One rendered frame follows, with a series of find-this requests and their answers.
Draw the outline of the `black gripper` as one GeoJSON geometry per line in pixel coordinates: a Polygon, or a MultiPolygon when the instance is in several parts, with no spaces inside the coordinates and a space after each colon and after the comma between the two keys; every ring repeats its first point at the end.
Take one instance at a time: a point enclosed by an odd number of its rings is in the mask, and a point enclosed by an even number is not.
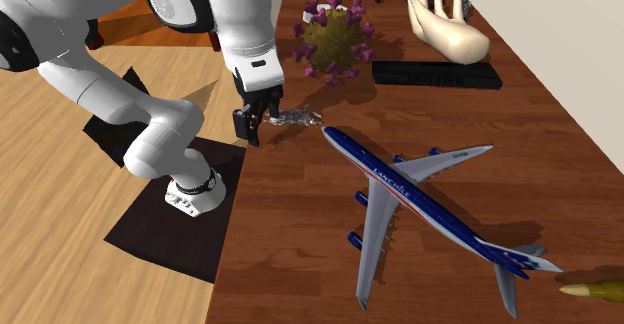
{"type": "Polygon", "coordinates": [[[250,107],[234,110],[232,113],[236,136],[247,140],[250,145],[258,147],[258,128],[261,123],[261,116],[267,109],[271,118],[277,119],[279,117],[283,87],[279,84],[266,89],[245,91],[239,71],[235,70],[232,76],[237,92],[243,98],[244,104],[250,105],[250,107]]]}

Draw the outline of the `brown wooden table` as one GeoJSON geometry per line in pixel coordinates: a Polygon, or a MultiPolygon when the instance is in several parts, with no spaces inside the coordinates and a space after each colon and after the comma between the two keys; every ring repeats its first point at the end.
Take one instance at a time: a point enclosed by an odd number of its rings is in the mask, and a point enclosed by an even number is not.
{"type": "Polygon", "coordinates": [[[487,145],[424,190],[486,240],[537,243],[557,271],[517,283],[518,314],[490,263],[400,210],[369,303],[356,299],[363,173],[320,130],[265,124],[247,151],[206,324],[624,324],[624,304],[561,292],[624,278],[624,175],[503,40],[482,6],[498,90],[386,86],[369,69],[336,87],[294,62],[292,27],[309,0],[282,0],[282,104],[308,107],[381,159],[487,145]]]}

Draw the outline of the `orange wooden furniture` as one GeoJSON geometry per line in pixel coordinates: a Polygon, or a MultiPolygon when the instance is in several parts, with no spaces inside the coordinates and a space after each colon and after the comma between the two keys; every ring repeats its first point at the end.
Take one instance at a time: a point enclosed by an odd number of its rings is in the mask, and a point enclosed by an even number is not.
{"type": "Polygon", "coordinates": [[[136,0],[98,19],[98,32],[89,45],[211,47],[212,34],[176,32],[151,12],[145,0],[136,0]]]}

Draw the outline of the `blue and grey toy airplane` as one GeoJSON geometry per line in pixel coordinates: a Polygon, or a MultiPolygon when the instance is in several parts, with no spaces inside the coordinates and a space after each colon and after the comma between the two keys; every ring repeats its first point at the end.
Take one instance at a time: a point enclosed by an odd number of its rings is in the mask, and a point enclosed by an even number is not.
{"type": "Polygon", "coordinates": [[[322,128],[327,141],[359,168],[369,180],[367,194],[358,192],[356,199],[367,208],[363,237],[353,244],[361,250],[356,298],[366,309],[379,262],[387,228],[399,205],[412,210],[445,237],[471,253],[491,262],[505,309],[517,316],[515,278],[526,279],[527,270],[558,272],[560,268],[542,257],[547,250],[537,244],[506,248],[489,243],[445,207],[419,189],[417,185],[431,175],[456,166],[491,149],[476,146],[405,160],[396,155],[391,164],[384,163],[343,131],[330,126],[322,128]]]}

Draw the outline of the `olive virus model purple spikes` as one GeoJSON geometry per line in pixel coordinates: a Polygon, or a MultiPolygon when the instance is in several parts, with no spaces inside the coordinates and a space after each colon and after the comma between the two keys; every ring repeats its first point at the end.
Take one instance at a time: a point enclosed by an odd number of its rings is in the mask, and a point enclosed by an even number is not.
{"type": "MultiPolygon", "coordinates": [[[[343,5],[342,2],[326,0],[325,4],[335,7],[343,5]]],[[[312,3],[322,4],[319,0],[307,1],[304,8],[312,3]]],[[[375,52],[366,39],[372,37],[375,29],[370,22],[362,22],[366,9],[361,0],[354,0],[347,8],[347,11],[322,10],[309,24],[302,20],[293,25],[294,36],[302,42],[292,47],[292,59],[308,61],[309,66],[304,70],[306,77],[324,75],[326,85],[336,86],[339,76],[355,79],[359,75],[358,61],[369,63],[372,60],[375,52]]]]}

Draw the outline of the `silver crumpled foil object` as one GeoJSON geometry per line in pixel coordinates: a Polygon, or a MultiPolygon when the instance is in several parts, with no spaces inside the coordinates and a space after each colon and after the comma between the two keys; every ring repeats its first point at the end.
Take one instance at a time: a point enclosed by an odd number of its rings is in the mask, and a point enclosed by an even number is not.
{"type": "Polygon", "coordinates": [[[265,114],[265,122],[272,125],[303,125],[314,126],[323,122],[323,116],[309,107],[302,109],[281,110],[278,117],[265,114]]]}

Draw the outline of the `olive brass bullet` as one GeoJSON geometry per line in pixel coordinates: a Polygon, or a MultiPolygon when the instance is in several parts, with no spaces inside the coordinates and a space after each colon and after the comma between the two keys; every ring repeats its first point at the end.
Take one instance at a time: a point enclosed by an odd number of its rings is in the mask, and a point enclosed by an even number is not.
{"type": "Polygon", "coordinates": [[[559,290],[568,295],[598,298],[613,303],[624,303],[624,280],[600,280],[594,283],[578,283],[561,286],[559,290]]]}

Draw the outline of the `black flat box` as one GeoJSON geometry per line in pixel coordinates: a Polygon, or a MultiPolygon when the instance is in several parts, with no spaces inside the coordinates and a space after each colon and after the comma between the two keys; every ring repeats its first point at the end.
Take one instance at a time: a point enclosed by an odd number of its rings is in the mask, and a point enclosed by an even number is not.
{"type": "Polygon", "coordinates": [[[373,61],[376,84],[495,89],[502,80],[489,63],[373,61]]]}

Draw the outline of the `white cup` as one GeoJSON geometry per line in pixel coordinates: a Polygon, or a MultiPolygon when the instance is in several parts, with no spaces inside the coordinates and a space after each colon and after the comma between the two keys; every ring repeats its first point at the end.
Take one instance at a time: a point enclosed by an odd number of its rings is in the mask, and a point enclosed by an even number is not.
{"type": "Polygon", "coordinates": [[[333,8],[335,8],[336,10],[342,10],[342,11],[347,11],[348,10],[348,8],[345,7],[344,5],[337,5],[337,6],[333,7],[330,4],[314,4],[314,3],[312,3],[310,5],[307,5],[304,8],[302,20],[305,23],[309,24],[310,21],[312,20],[312,18],[314,16],[316,16],[319,12],[321,12],[322,10],[325,10],[326,12],[329,12],[333,8]]]}

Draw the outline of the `beige hand model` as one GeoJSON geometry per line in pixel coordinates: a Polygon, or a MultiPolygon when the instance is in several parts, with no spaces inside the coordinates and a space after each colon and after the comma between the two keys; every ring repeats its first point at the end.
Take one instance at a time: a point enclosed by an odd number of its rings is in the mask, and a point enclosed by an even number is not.
{"type": "Polygon", "coordinates": [[[413,33],[446,59],[457,64],[473,64],[489,51],[490,40],[463,17],[463,0],[452,0],[452,17],[444,12],[441,0],[434,0],[434,11],[428,0],[407,0],[413,33]]]}

